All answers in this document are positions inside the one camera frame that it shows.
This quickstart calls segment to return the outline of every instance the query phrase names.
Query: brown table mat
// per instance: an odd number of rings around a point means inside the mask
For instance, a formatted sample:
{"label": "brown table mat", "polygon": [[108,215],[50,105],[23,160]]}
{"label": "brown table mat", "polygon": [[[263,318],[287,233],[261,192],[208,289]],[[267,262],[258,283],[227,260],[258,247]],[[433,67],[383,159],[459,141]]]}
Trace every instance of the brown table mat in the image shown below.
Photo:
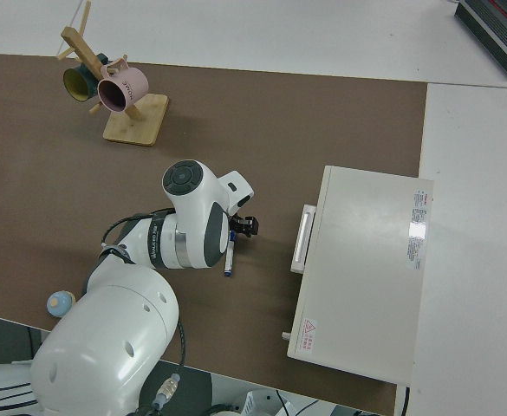
{"label": "brown table mat", "polygon": [[[218,176],[243,174],[256,195],[240,215],[260,229],[238,237],[232,278],[224,262],[162,273],[179,300],[186,364],[392,414],[394,385],[290,359],[281,333],[301,284],[289,267],[302,205],[316,203],[324,166],[417,176],[426,84],[136,65],[151,93],[170,98],[157,143],[141,147],[104,140],[108,112],[89,115],[97,100],[64,91],[75,64],[0,55],[0,318],[52,329],[48,296],[80,294],[106,228],[170,206],[164,170],[198,159]],[[178,360],[177,336],[163,358]]]}

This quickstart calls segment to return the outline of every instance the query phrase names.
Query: wooden peg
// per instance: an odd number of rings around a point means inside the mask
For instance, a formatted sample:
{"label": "wooden peg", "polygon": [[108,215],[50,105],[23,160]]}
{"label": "wooden peg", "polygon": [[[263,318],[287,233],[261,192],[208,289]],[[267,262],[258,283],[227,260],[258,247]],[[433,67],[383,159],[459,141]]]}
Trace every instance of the wooden peg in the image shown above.
{"label": "wooden peg", "polygon": [[124,112],[130,117],[132,120],[144,120],[143,114],[136,106],[130,106]]}
{"label": "wooden peg", "polygon": [[68,45],[74,48],[75,53],[80,57],[83,64],[88,67],[94,77],[98,80],[102,80],[103,75],[101,74],[101,67],[103,64],[99,61],[99,58],[95,56],[94,51],[91,50],[78,31],[67,26],[62,31],[61,36]]}
{"label": "wooden peg", "polygon": [[86,29],[86,24],[88,23],[89,9],[91,9],[91,0],[86,1],[86,6],[84,7],[83,15],[81,17],[80,29],[78,30],[78,33],[82,36],[83,31]]}
{"label": "wooden peg", "polygon": [[74,52],[74,48],[70,47],[68,49],[66,49],[65,51],[61,52],[57,57],[56,59],[58,59],[59,61],[62,61],[63,59],[66,59],[66,57],[68,55],[70,55],[72,52]]}
{"label": "wooden peg", "polygon": [[96,114],[99,109],[103,106],[103,103],[99,101],[97,104],[95,104],[93,107],[89,109],[90,114]]}

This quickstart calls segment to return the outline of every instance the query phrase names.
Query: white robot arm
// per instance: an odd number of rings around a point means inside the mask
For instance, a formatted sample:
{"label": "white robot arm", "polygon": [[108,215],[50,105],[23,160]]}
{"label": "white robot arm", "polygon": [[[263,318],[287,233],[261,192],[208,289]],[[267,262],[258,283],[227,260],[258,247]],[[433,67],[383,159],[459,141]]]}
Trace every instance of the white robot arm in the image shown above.
{"label": "white robot arm", "polygon": [[235,214],[253,196],[239,173],[217,178],[202,163],[183,160],[165,172],[162,185],[174,209],[125,218],[116,244],[104,244],[85,295],[37,351],[29,376],[43,415],[133,414],[179,321],[176,296],[155,269],[213,266],[231,224],[248,237],[257,234],[254,218],[239,230],[244,221]]}

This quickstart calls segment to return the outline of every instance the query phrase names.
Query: white table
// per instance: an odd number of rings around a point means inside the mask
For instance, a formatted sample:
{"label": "white table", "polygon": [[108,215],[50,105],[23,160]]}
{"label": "white table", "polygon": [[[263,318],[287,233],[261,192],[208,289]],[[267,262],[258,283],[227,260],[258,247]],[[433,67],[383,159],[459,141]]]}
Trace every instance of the white table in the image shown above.
{"label": "white table", "polygon": [[[0,1],[0,53],[55,55],[78,3]],[[507,88],[503,70],[453,16],[456,7],[448,0],[94,0],[85,38],[93,50],[134,62]]]}

